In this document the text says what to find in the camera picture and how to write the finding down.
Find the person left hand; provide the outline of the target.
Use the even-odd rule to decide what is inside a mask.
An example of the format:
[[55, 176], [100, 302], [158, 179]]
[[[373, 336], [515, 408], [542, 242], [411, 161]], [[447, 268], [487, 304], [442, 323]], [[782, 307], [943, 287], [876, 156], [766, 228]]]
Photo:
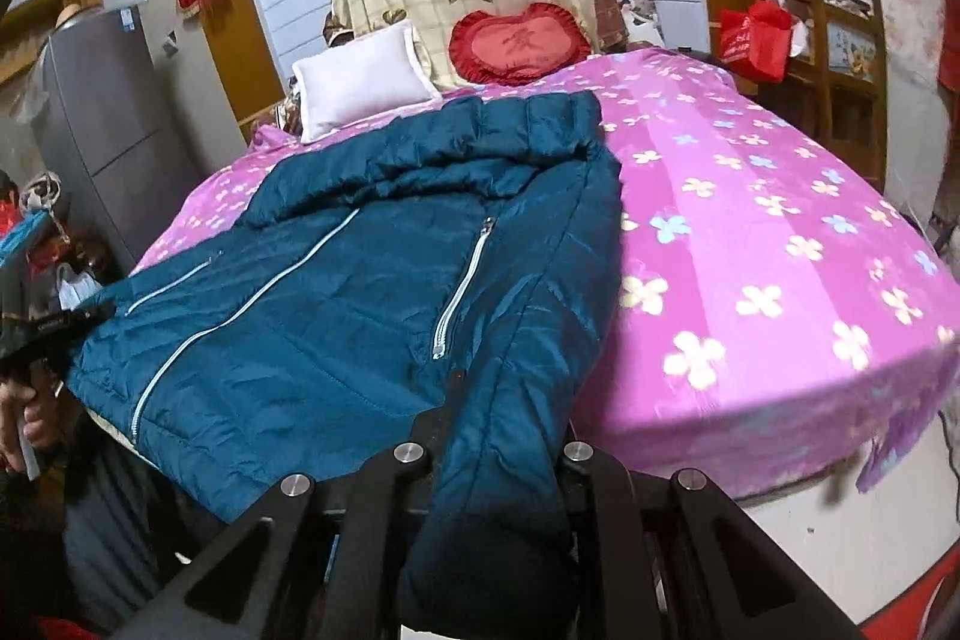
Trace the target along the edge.
[[2, 470], [26, 471], [25, 447], [47, 450], [67, 442], [65, 408], [57, 390], [60, 381], [44, 374], [36, 385], [2, 380]]

